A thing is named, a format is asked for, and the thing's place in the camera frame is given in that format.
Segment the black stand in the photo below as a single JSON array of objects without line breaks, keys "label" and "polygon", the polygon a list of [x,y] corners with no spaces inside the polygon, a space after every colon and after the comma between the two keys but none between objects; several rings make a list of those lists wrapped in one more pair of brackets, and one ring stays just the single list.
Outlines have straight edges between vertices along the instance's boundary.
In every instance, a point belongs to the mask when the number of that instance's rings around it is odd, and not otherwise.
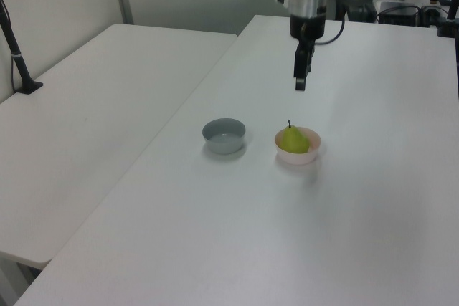
[{"label": "black stand", "polygon": [[458,12],[459,0],[451,0],[450,10],[446,20],[438,28],[439,37],[450,37],[457,39],[458,25],[456,23],[456,13]]},{"label": "black stand", "polygon": [[3,0],[0,0],[0,25],[5,35],[6,42],[9,45],[9,49],[11,50],[11,56],[16,62],[17,69],[22,78],[22,87],[19,88],[16,92],[30,95],[35,90],[43,86],[43,83],[35,82],[29,75],[26,63],[22,57],[21,51],[19,50],[16,38],[14,37],[11,23],[9,21],[8,15],[6,14],[6,9],[3,6]]}]

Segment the bowl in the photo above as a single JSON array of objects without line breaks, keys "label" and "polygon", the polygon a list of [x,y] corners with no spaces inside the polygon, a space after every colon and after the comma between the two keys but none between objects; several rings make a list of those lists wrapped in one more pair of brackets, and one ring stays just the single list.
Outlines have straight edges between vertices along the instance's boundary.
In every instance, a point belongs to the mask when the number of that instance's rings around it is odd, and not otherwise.
[{"label": "bowl", "polygon": [[274,137],[275,147],[278,150],[279,158],[285,161],[286,163],[293,165],[304,165],[313,161],[318,153],[318,148],[321,146],[321,137],[315,131],[309,128],[297,127],[305,137],[309,139],[309,150],[307,153],[290,153],[286,150],[283,150],[279,147],[282,137],[284,135],[284,130],[282,129]]},{"label": "bowl", "polygon": [[217,154],[230,154],[238,151],[244,143],[245,126],[233,118],[219,118],[202,128],[202,136],[207,147]]}]

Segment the pink bowl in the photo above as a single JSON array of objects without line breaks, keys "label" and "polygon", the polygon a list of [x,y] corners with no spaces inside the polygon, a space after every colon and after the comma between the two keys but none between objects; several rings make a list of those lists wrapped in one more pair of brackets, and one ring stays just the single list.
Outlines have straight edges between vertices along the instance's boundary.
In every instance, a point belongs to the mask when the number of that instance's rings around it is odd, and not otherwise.
[{"label": "pink bowl", "polygon": [[311,145],[307,153],[290,153],[286,150],[283,150],[279,147],[282,137],[284,135],[284,130],[282,129],[274,137],[275,147],[278,150],[279,158],[285,161],[286,163],[293,165],[304,165],[313,161],[318,153],[318,148],[321,146],[321,137],[313,130],[309,128],[297,127],[305,137],[309,139]]}]

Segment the table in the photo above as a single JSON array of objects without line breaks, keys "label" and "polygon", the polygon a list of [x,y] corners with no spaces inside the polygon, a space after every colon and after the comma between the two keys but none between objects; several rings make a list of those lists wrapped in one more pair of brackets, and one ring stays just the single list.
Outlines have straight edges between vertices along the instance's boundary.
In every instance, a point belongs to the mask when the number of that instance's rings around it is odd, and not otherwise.
[{"label": "table", "polygon": [[42,269],[235,35],[114,25],[0,105],[0,256]]},{"label": "table", "polygon": [[[454,41],[348,23],[296,92],[288,28],[250,22],[17,306],[459,303]],[[217,156],[224,117],[246,142]],[[276,158],[287,119],[313,163]]]}]

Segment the green pear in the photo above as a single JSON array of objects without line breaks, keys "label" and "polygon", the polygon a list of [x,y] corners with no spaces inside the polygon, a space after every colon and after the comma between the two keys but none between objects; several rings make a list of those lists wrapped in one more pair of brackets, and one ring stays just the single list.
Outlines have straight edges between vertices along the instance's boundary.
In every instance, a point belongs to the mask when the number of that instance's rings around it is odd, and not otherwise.
[{"label": "green pear", "polygon": [[308,138],[297,127],[290,125],[290,120],[288,120],[288,127],[284,130],[279,147],[287,152],[299,154],[307,153],[309,145]]}]

